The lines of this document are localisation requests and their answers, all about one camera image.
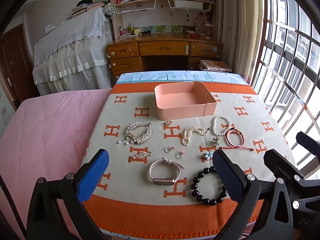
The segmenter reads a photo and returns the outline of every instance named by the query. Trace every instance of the black cable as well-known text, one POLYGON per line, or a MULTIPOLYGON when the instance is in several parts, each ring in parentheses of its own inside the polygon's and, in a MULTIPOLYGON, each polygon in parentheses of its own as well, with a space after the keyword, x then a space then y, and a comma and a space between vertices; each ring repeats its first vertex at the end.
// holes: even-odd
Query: black cable
POLYGON ((17 221, 17 223, 18 223, 18 225, 20 227, 20 230, 21 230, 22 234, 27 239, 27 231, 26 231, 26 229, 25 229, 25 227, 24 227, 24 225, 22 223, 22 220, 21 220, 21 218, 19 216, 19 213, 18 213, 18 210, 16 208, 16 205, 14 204, 13 199, 12 199, 10 193, 9 193, 9 190, 8 190, 6 184, 4 183, 1 175, 0 175, 0 186, 1 186, 6 198, 7 198, 8 202, 9 202, 9 204, 10 204, 10 207, 12 209, 12 212, 13 212, 15 218, 16 218, 16 221, 17 221))

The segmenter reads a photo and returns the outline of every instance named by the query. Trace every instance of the black bead bracelet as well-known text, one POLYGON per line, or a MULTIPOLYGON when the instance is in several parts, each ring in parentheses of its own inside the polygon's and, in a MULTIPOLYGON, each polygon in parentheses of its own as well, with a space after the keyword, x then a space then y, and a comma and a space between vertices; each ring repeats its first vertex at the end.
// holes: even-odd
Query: black bead bracelet
POLYGON ((220 196, 212 200, 204 198, 204 196, 200 195, 199 191, 197 190, 200 179, 209 172, 216 173, 216 170, 213 166, 211 166, 210 168, 204 168, 201 172, 198 173, 197 177, 193 178, 193 183, 190 186, 190 188, 193 190, 191 194, 196 198, 198 202, 202 202, 205 205, 215 206, 217 203, 221 203, 223 201, 223 198, 227 196, 227 191, 224 185, 222 185, 221 187, 222 191, 220 192, 220 196))

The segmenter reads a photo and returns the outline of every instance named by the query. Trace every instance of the orange stripe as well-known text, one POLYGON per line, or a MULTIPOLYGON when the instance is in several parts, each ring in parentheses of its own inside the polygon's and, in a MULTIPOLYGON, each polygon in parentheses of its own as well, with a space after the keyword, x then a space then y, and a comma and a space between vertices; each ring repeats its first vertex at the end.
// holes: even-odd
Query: orange stripe
MULTIPOLYGON (((84 206, 99 228, 127 236, 182 239, 217 234, 237 206, 230 198, 216 206, 143 205, 92 195, 84 206)), ((249 222, 257 219, 259 201, 249 222)))
MULTIPOLYGON (((127 94, 154 92, 157 85, 176 82, 148 82, 148 83, 126 83, 114 85, 111 94, 127 94)), ((202 82, 210 92, 214 93, 238 93, 256 95, 256 92, 249 85, 227 84, 218 82, 202 82)))

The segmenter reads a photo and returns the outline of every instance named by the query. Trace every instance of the pink bed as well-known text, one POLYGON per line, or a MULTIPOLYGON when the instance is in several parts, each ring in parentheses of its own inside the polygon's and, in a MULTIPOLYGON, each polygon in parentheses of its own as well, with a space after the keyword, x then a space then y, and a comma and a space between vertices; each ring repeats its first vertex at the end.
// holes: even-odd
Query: pink bed
MULTIPOLYGON (((0 174, 24 226, 36 180, 62 179, 81 165, 111 89, 66 91, 24 101, 0 138, 0 174)), ((0 209, 24 239, 0 189, 0 209)), ((71 221, 69 229, 74 232, 71 221)))

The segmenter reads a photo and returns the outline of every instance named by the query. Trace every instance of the black bead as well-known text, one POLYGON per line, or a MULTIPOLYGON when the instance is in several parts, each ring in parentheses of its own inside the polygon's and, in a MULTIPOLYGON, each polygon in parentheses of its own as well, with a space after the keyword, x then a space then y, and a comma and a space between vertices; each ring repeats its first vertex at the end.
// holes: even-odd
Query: black bead
POLYGON ((226 191, 226 190, 223 190, 223 191, 220 193, 220 196, 221 196, 221 197, 226 197, 226 196, 227 196, 227 191, 226 191))
POLYGON ((223 200, 223 197, 218 197, 216 200, 217 200, 217 203, 221 203, 223 200))
POLYGON ((210 172, 216 172, 216 169, 213 166, 211 166, 209 170, 210 172))
POLYGON ((191 189, 197 189, 197 187, 198 187, 198 184, 196 184, 196 183, 192 183, 192 184, 190 185, 190 188, 191 188, 191 189))
POLYGON ((204 173, 203 173, 202 171, 199 172, 199 173, 198 173, 198 177, 199 177, 199 178, 203 178, 203 177, 204 177, 204 173))
POLYGON ((194 183, 199 183, 199 182, 200 182, 200 178, 194 177, 194 178, 193 178, 193 182, 194 182, 194 183))
POLYGON ((210 200, 210 206, 215 206, 217 201, 215 199, 210 200))
POLYGON ((203 204, 205 204, 206 206, 210 204, 210 199, 208 198, 205 198, 203 201, 202 201, 203 204))
POLYGON ((193 197, 196 197, 196 196, 199 195, 199 191, 197 191, 197 190, 195 189, 194 191, 191 192, 191 195, 192 195, 193 197))
POLYGON ((199 195, 198 197, 196 197, 196 200, 197 200, 198 202, 201 202, 201 201, 204 200, 204 197, 203 197, 202 195, 199 195))
POLYGON ((209 168, 204 168, 204 169, 203 169, 203 173, 204 173, 204 174, 208 174, 209 172, 210 172, 209 168))

